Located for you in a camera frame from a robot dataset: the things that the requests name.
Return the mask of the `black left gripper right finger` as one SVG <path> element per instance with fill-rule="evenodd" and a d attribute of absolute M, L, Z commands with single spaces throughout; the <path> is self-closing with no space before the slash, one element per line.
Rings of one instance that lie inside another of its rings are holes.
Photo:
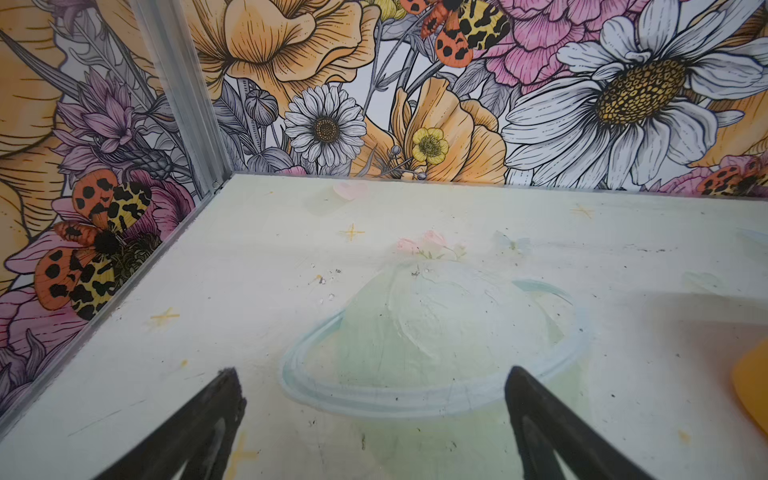
<path fill-rule="evenodd" d="M 533 375 L 511 369 L 505 402 L 525 479 L 648 479 L 650 475 L 614 448 Z"/>

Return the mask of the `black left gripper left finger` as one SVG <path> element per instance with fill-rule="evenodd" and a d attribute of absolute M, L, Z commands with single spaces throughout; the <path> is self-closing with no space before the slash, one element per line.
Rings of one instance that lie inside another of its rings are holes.
<path fill-rule="evenodd" d="M 247 406 L 237 371 L 221 370 L 199 393 L 99 479 L 221 479 Z"/>

